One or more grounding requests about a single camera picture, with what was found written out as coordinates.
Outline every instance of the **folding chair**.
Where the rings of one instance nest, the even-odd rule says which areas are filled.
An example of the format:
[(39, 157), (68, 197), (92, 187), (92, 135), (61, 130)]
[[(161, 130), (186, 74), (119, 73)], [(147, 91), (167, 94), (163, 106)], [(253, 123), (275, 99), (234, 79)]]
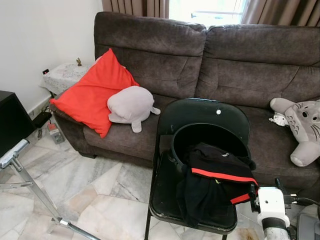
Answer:
[[(195, 123), (209, 124), (234, 134), (246, 147), (247, 157), (251, 159), (247, 148), (250, 125), (246, 115), (239, 108), (200, 98), (179, 99), (170, 103), (162, 111), (157, 126), (145, 240), (149, 237), (151, 216), (161, 221), (190, 227), (184, 222), (176, 200), (177, 184), (183, 176), (170, 161), (169, 152), (160, 153), (160, 139), (163, 135), (174, 135), (180, 128)], [(197, 229), (221, 234), (222, 240), (226, 240), (228, 233), (236, 225), (237, 212), (232, 204), (220, 209), (210, 219), (200, 221)]]

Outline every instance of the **window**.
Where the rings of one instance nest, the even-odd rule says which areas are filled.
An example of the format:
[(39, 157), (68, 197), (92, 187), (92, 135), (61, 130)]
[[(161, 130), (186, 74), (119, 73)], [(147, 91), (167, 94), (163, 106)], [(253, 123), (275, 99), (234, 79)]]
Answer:
[(170, 0), (169, 18), (212, 25), (240, 24), (247, 0)]

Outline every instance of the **white wall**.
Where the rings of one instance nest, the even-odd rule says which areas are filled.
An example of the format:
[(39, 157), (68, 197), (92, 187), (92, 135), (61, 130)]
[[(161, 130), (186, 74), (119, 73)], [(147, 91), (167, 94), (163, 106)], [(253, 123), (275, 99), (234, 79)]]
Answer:
[(1, 0), (0, 90), (15, 92), (27, 112), (49, 92), (39, 87), (44, 69), (94, 62), (94, 17), (101, 0)]

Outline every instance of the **totoro plush toy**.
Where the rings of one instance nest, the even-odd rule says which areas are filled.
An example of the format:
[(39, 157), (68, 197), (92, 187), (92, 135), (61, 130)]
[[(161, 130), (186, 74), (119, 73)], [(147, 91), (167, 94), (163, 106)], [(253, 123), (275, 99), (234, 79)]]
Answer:
[(134, 133), (142, 131), (141, 122), (150, 112), (156, 115), (160, 109), (153, 107), (155, 100), (151, 92), (140, 86), (130, 86), (112, 95), (107, 102), (109, 120), (113, 123), (131, 124)]
[(299, 167), (305, 167), (320, 157), (320, 99), (295, 103), (284, 98), (274, 98), (270, 107), (285, 115), (299, 142), (290, 155), (291, 161)]

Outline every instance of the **black bucket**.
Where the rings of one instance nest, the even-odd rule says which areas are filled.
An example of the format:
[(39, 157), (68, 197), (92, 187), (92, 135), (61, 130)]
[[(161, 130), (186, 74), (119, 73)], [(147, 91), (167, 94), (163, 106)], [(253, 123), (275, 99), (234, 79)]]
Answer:
[(236, 157), (251, 159), (248, 147), (231, 131), (209, 123), (192, 123), (178, 129), (171, 141), (170, 160), (181, 170), (184, 155), (190, 146), (205, 143)]

